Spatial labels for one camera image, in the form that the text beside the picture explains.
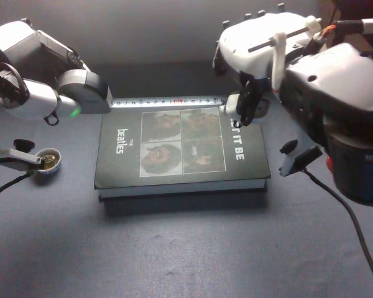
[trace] ruler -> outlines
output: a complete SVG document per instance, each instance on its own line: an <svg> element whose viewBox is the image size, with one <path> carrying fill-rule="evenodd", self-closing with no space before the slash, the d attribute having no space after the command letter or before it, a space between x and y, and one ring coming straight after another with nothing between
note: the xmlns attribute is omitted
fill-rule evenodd
<svg viewBox="0 0 373 298"><path fill-rule="evenodd" d="M221 106L227 96L176 96L114 98L112 108L125 107L172 107L172 106Z"/></svg>

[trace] backdrop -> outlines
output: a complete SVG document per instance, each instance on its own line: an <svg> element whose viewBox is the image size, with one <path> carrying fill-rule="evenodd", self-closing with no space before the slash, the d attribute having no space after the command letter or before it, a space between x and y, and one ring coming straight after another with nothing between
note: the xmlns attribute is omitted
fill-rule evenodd
<svg viewBox="0 0 373 298"><path fill-rule="evenodd" d="M232 24L282 0L0 0L0 25L28 17L76 49L87 65L209 60L222 21ZM319 16L316 0L284 0L290 12Z"/></svg>

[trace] white ruler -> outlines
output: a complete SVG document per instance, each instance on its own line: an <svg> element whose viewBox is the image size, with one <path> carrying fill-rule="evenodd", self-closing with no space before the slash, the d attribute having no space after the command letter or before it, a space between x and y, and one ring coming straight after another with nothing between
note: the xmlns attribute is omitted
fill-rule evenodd
<svg viewBox="0 0 373 298"><path fill-rule="evenodd" d="M114 98L112 108L125 107L172 107L172 106L221 106L226 96L180 96Z"/></svg>

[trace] book cover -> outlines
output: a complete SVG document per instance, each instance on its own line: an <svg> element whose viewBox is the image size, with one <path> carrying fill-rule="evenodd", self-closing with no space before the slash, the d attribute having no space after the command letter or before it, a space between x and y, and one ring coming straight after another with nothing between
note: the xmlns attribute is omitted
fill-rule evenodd
<svg viewBox="0 0 373 298"><path fill-rule="evenodd" d="M132 194L148 187L141 194L149 194L149 186L166 185L161 193L179 185L193 191L199 183L269 177L260 126L236 129L218 107L113 108L103 116L94 180L100 195L118 189L111 196L121 196L125 187Z"/></svg>

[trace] green led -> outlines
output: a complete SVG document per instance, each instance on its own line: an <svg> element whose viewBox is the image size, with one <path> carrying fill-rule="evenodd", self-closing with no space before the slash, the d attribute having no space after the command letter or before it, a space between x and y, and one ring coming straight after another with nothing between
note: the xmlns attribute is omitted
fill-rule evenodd
<svg viewBox="0 0 373 298"><path fill-rule="evenodd" d="M81 112L81 108L80 107L77 107L71 114L70 114L70 117L71 118L75 118L78 114L80 114Z"/></svg>

